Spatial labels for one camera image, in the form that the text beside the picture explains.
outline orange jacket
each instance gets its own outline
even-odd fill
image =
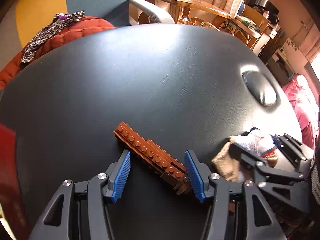
[[[63,29],[54,37],[48,39],[37,51],[33,62],[42,55],[48,53],[49,51],[62,46],[68,42],[77,40],[84,36],[98,33],[104,30],[111,30],[115,27],[107,22],[106,20],[86,16],[81,18],[78,22],[70,25],[69,27]],[[19,52],[5,67],[0,71],[0,90],[4,89],[6,85],[23,69],[26,67],[20,65],[20,60],[23,55],[24,48]]]

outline brown lego structure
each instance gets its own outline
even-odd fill
[[[172,158],[152,140],[146,140],[136,133],[128,124],[121,122],[114,134],[121,139],[132,151],[145,160],[160,178],[177,189],[176,194],[188,193],[191,190],[186,168],[177,159]]]

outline chair armrest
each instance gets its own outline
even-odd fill
[[[170,14],[152,3],[145,0],[129,0],[129,2],[147,14],[154,23],[175,23]]]

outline blue gripper pad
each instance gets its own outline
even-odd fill
[[[212,197],[214,189],[209,185],[208,177],[211,174],[209,167],[204,163],[200,163],[192,150],[185,152],[184,165],[196,198],[203,203],[206,198]]]
[[[103,187],[103,195],[116,203],[121,198],[124,185],[127,181],[131,168],[131,155],[128,150],[124,150],[118,162],[111,163],[106,171],[109,176],[108,184]]]

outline table top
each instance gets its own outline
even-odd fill
[[[260,33],[257,31],[249,28],[248,26],[245,26],[242,22],[240,22],[238,19],[231,19],[233,23],[235,23],[239,28],[244,30],[246,33],[248,33],[250,36],[258,39],[260,37]]]
[[[161,0],[161,1],[168,2],[170,4],[174,4],[177,6],[199,9],[201,11],[219,15],[227,19],[231,18],[230,14],[228,14],[224,10],[221,10],[220,8],[203,0]]]
[[[249,92],[242,78],[249,70],[268,78],[274,105],[263,107]],[[65,179],[89,180],[119,159],[124,146],[113,130],[121,121],[180,162],[194,150],[212,170],[227,138],[253,126],[301,140],[275,78],[227,33],[145,24],[89,35],[34,61],[0,101],[0,123],[17,134],[17,174],[32,226]],[[175,195],[138,158],[121,199],[109,205],[116,239],[199,239],[207,208],[192,194]]]

